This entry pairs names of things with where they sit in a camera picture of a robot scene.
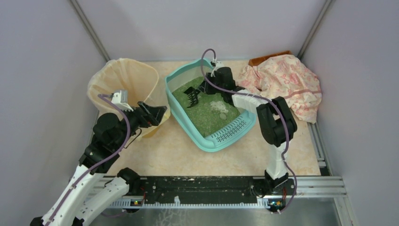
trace white wall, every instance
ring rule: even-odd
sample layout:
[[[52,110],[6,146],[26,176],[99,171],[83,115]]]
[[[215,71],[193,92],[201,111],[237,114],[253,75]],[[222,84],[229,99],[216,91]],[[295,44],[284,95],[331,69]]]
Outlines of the white wall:
[[[67,185],[104,63],[67,0],[0,1],[0,225],[29,225]]]
[[[362,226],[398,225],[399,1],[337,1],[304,63],[320,79],[318,121]]]
[[[113,59],[297,54],[325,0],[79,0]]]

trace cable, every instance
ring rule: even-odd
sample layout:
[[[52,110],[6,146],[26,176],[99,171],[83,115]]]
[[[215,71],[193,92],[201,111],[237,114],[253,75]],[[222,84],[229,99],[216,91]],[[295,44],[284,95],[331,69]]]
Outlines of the cable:
[[[286,187],[283,188],[283,200],[285,201],[287,197],[287,189]]]
[[[144,190],[143,187],[140,187],[140,189],[144,192],[144,194],[143,194],[143,199],[141,200],[141,205],[143,205],[143,204],[144,204],[144,201],[145,201],[145,190]]]
[[[205,52],[204,52],[204,53],[202,54],[202,56],[201,56],[201,72],[202,72],[202,76],[204,76],[204,79],[207,81],[207,83],[209,83],[209,85],[211,85],[212,87],[214,87],[214,88],[216,88],[216,89],[218,89],[218,90],[220,90],[220,91],[223,91],[223,92],[227,92],[227,93],[231,93],[231,94],[238,94],[238,95],[242,95],[242,96],[256,97],[256,98],[258,98],[258,99],[265,100],[265,101],[267,101],[270,105],[273,106],[273,108],[276,110],[277,114],[278,114],[279,117],[281,118],[281,122],[282,122],[282,124],[283,124],[284,132],[285,132],[285,135],[286,135],[286,148],[285,148],[285,150],[281,153],[281,157],[282,157],[282,159],[283,159],[283,161],[284,161],[284,165],[286,166],[286,168],[291,172],[292,176],[294,177],[294,182],[295,182],[295,184],[294,184],[294,193],[292,194],[291,199],[288,201],[288,203],[287,203],[287,205],[284,207],[284,209],[282,209],[282,210],[280,211],[280,214],[281,214],[281,213],[283,213],[283,212],[285,211],[285,209],[291,204],[291,202],[292,202],[292,200],[294,199],[294,196],[295,196],[295,194],[296,194],[296,188],[297,188],[297,179],[296,179],[296,175],[295,175],[294,171],[288,166],[287,161],[286,161],[286,158],[285,158],[285,156],[284,156],[284,155],[287,153],[287,151],[288,151],[288,146],[289,146],[289,133],[288,133],[287,124],[286,124],[286,122],[285,122],[285,120],[284,120],[283,114],[280,112],[279,108],[278,108],[270,99],[267,99],[267,98],[262,97],[262,96],[254,95],[254,94],[239,93],[239,92],[235,92],[235,91],[232,91],[232,90],[223,89],[223,88],[218,87],[217,85],[213,84],[213,83],[207,78],[206,74],[204,73],[204,56],[205,56],[205,54],[206,54],[208,51],[212,51],[212,52],[213,52],[214,59],[216,59],[216,52],[215,52],[214,49],[208,48],[207,50],[205,50]]]
[[[47,223],[44,226],[48,226],[54,219],[54,216],[57,214],[57,212],[60,210],[62,204],[65,202],[66,198],[68,198],[69,194],[72,192],[72,190],[76,187],[76,185],[92,170],[94,170],[95,168],[97,168],[98,166],[100,166],[101,164],[103,164],[104,162],[112,159],[113,157],[115,157],[119,152],[122,151],[123,147],[126,145],[126,143],[128,142],[129,138],[130,138],[130,123],[129,123],[129,119],[128,117],[125,115],[125,113],[123,113],[123,111],[121,109],[119,109],[116,105],[114,105],[111,101],[105,99],[106,97],[110,97],[109,95],[106,94],[98,94],[98,97],[100,99],[102,99],[103,101],[107,102],[109,105],[111,105],[113,108],[115,108],[125,119],[128,131],[126,133],[126,138],[123,141],[123,144],[120,146],[120,148],[115,151],[114,153],[112,153],[110,156],[108,156],[107,158],[99,161],[98,163],[94,164],[92,167],[90,167],[88,170],[86,170],[80,177],[78,177],[76,179],[76,181],[71,185],[71,187],[68,189],[68,191],[65,193],[65,195],[62,197],[60,203],[57,205],[57,207],[54,209],[53,213],[50,215],[50,218],[48,219]]]
[[[137,137],[139,137],[141,135],[141,132],[143,131],[141,128],[138,128],[140,130],[140,132],[138,133],[138,135],[125,147],[128,148],[130,146],[131,143],[133,143],[134,140],[136,140]]]

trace crumpled cloth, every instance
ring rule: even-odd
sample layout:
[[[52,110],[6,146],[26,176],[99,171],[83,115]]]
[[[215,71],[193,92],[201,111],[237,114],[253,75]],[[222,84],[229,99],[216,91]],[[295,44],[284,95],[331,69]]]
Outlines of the crumpled cloth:
[[[270,57],[258,66],[247,65],[236,83],[269,99],[284,97],[300,120],[316,122],[321,102],[320,82],[294,55]]]

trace litter box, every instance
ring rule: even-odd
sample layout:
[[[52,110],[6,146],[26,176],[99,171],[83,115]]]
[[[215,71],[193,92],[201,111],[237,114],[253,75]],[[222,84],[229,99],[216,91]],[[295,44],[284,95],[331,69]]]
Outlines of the litter box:
[[[183,65],[176,69],[165,78],[166,93],[170,106],[170,111],[176,118],[177,122],[184,129],[187,135],[193,142],[203,151],[217,152],[225,147],[232,145],[234,142],[243,137],[256,122],[256,115],[243,110],[240,110],[240,115],[230,122],[227,126],[221,128],[217,132],[203,137],[195,128],[183,107],[179,104],[172,92],[188,83],[189,81],[202,77],[201,73],[201,59],[193,61],[189,64]],[[203,60],[204,72],[210,72],[212,65],[209,60]]]

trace beige floor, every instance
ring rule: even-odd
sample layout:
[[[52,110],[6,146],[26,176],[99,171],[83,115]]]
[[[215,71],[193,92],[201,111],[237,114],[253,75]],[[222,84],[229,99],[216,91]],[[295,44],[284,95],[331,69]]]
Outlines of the beige floor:
[[[148,62],[161,77],[187,62]],[[248,61],[224,61],[236,76]],[[320,175],[307,123],[295,118],[298,131],[290,142],[288,164],[297,175]],[[263,175],[268,145],[259,123],[238,142],[216,153],[200,150],[171,117],[151,138],[135,141],[120,154],[109,175],[129,167],[141,176],[255,176]]]

